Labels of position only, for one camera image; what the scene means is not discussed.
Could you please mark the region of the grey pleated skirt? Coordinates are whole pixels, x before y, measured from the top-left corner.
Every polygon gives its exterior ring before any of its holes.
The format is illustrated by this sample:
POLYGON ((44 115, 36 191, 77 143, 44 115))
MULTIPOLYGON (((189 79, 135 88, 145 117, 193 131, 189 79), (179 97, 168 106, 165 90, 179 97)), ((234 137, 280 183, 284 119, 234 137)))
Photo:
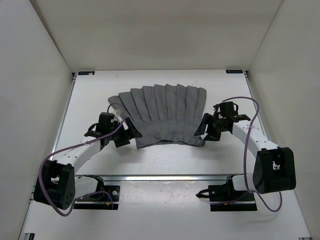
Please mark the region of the grey pleated skirt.
POLYGON ((181 144, 203 147, 195 133, 201 125, 207 91, 202 87, 177 85, 143 86, 108 98, 122 119, 130 118, 141 133, 136 147, 181 144))

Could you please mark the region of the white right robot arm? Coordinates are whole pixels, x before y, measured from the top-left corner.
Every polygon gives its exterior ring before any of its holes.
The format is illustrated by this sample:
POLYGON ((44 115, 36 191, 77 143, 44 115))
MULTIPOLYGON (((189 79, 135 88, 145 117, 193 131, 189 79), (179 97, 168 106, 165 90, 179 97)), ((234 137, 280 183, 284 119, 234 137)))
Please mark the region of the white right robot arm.
POLYGON ((195 136, 206 134, 205 141, 219 141, 221 133, 230 132, 244 143, 245 153, 255 157, 253 173, 231 177, 224 187, 224 195, 236 200, 243 191, 267 194, 296 188, 294 153, 289 147, 280 147, 251 125, 245 114, 221 118, 206 113, 195 136))

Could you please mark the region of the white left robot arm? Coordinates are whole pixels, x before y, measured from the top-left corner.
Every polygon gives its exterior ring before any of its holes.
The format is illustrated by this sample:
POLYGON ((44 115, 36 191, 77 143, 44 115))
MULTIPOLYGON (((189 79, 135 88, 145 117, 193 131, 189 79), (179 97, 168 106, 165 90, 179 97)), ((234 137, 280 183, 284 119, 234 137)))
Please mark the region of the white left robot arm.
POLYGON ((33 200, 51 206, 62 216, 66 215, 64 210, 72 210, 75 202, 79 200, 106 199, 113 203, 110 192, 105 190, 102 177, 76 174, 110 142, 119 148, 130 144, 131 139, 141 137, 142 134, 130 118, 119 121, 112 113, 101 113, 98 122, 88 128, 78 144, 58 150, 43 160, 39 167, 33 200))

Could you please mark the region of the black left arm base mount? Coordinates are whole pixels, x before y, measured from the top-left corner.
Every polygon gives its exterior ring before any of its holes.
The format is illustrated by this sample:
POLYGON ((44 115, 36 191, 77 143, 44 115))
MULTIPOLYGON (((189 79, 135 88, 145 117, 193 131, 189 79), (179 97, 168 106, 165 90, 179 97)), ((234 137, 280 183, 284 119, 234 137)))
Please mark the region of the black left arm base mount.
POLYGON ((110 210, 119 208, 121 186, 105 182, 96 175, 78 176, 75 179, 75 210, 110 210))

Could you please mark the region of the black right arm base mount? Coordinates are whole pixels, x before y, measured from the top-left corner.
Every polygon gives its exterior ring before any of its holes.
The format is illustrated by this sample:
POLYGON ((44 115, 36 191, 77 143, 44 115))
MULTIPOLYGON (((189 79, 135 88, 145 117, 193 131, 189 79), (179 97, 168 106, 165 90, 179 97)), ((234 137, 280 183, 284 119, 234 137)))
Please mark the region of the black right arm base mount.
POLYGON ((255 212, 258 210, 253 193, 236 191, 233 184, 209 185, 196 195, 199 199, 209 199, 211 212, 255 212))

